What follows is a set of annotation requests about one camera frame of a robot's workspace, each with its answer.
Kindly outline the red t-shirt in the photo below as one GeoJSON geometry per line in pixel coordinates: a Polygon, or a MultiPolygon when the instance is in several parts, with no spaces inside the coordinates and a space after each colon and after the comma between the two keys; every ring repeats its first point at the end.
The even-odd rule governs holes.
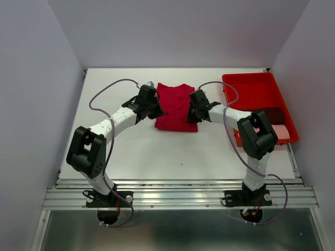
{"type": "Polygon", "coordinates": [[[195,88],[186,84],[171,87],[158,83],[157,91],[164,115],[156,118],[155,128],[169,132],[198,132],[197,123],[189,123],[186,120],[189,110],[189,94],[193,93],[195,88]]]}

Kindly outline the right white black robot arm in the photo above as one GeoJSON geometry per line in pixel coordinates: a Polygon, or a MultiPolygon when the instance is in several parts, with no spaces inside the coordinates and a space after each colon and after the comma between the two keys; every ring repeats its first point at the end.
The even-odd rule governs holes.
{"type": "Polygon", "coordinates": [[[242,148],[247,154],[247,171],[240,190],[225,190],[221,203],[227,207],[271,206],[272,199],[266,188],[266,167],[270,153],[277,144],[277,135],[264,111],[240,111],[219,102],[210,103],[199,89],[189,94],[187,121],[208,121],[233,128],[240,135],[242,148]]]}

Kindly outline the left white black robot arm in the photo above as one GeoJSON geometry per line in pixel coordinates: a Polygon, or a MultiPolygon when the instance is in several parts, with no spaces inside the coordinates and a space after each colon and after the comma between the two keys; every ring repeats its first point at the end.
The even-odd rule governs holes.
{"type": "Polygon", "coordinates": [[[115,137],[145,118],[156,119],[164,115],[154,84],[148,82],[137,84],[136,87],[138,94],[123,103],[113,115],[102,108],[93,107],[93,101],[89,101],[88,106],[92,111],[99,111],[107,118],[89,128],[80,126],[74,131],[66,162],[93,187],[92,191],[84,194],[90,202],[111,206],[121,198],[116,184],[106,174],[115,137]]]}

